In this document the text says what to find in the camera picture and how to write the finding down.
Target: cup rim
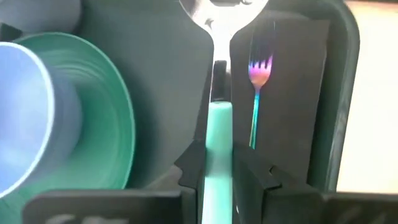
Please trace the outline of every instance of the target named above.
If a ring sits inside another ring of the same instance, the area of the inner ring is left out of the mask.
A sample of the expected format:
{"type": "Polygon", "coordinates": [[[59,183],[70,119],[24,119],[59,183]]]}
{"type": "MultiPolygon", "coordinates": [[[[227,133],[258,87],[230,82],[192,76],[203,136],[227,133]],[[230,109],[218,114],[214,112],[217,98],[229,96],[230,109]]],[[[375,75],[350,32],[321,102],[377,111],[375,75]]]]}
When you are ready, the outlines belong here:
{"type": "Polygon", "coordinates": [[[30,164],[29,168],[24,172],[19,179],[13,183],[8,189],[0,192],[0,198],[5,197],[6,195],[10,194],[11,192],[15,191],[15,189],[19,188],[35,171],[36,167],[38,166],[39,162],[41,161],[44,152],[47,148],[48,143],[50,142],[52,136],[52,129],[55,119],[55,93],[54,93],[54,86],[53,80],[48,71],[47,67],[43,63],[43,61],[37,56],[33,51],[24,47],[22,45],[12,43],[12,42],[0,42],[0,47],[12,47],[14,49],[20,50],[24,54],[26,54],[33,62],[36,64],[38,69],[41,71],[42,78],[44,79],[44,84],[47,90],[47,101],[48,101],[48,118],[46,124],[46,130],[44,134],[44,139],[40,146],[38,153],[35,155],[33,162],[30,164]]]}

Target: spoon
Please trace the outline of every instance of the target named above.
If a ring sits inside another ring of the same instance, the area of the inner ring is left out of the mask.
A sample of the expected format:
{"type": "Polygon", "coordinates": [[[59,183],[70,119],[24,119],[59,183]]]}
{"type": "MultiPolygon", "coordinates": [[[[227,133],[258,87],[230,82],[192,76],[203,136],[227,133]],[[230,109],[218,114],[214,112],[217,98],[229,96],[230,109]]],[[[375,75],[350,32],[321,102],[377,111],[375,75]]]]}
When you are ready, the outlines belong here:
{"type": "Polygon", "coordinates": [[[203,224],[231,224],[232,103],[229,43],[238,30],[263,10],[268,0],[180,0],[185,12],[213,39],[213,73],[206,130],[206,166],[203,191],[203,224]]]}

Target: utensil handle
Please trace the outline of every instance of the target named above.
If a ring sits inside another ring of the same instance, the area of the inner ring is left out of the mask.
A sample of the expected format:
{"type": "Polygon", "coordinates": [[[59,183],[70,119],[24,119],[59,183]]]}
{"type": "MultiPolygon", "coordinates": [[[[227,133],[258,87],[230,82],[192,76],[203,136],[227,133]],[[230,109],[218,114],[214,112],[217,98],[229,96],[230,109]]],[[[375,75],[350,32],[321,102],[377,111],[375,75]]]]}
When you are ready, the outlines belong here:
{"type": "Polygon", "coordinates": [[[250,132],[250,147],[256,149],[256,136],[257,136],[257,122],[259,117],[259,105],[260,105],[260,92],[256,90],[254,96],[253,105],[253,117],[251,121],[251,132],[250,132]]]}
{"type": "Polygon", "coordinates": [[[231,102],[216,101],[209,104],[203,224],[232,223],[232,112],[231,102]]]}
{"type": "Polygon", "coordinates": [[[210,102],[231,102],[231,73],[226,60],[216,60],[211,76],[210,102]]]}

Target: rainbow fork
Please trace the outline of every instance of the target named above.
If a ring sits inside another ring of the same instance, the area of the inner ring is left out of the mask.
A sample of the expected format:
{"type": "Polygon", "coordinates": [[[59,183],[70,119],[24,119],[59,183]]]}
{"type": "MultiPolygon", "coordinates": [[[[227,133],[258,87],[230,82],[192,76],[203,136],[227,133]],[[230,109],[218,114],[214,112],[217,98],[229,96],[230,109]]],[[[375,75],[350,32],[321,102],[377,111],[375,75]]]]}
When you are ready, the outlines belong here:
{"type": "MultiPolygon", "coordinates": [[[[275,34],[275,22],[273,23],[273,33],[275,34]]],[[[259,116],[259,104],[260,104],[260,91],[261,88],[267,83],[271,71],[272,61],[274,59],[273,53],[270,53],[269,43],[264,42],[264,29],[254,28],[252,40],[250,44],[250,58],[248,74],[250,81],[254,87],[254,106],[253,106],[253,117],[251,124],[250,133],[250,147],[256,148],[256,134],[257,134],[257,120],[259,116]]]]}

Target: spoon head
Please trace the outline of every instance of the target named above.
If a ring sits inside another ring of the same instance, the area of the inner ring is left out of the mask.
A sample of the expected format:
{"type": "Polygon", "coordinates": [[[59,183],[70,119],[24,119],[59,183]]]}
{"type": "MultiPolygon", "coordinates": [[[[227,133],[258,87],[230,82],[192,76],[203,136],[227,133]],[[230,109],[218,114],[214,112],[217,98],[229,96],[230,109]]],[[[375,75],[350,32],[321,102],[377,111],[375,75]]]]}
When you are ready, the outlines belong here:
{"type": "Polygon", "coordinates": [[[268,0],[253,0],[250,4],[210,0],[180,0],[180,3],[191,19],[211,35],[217,30],[232,37],[258,16],[268,0]]]}

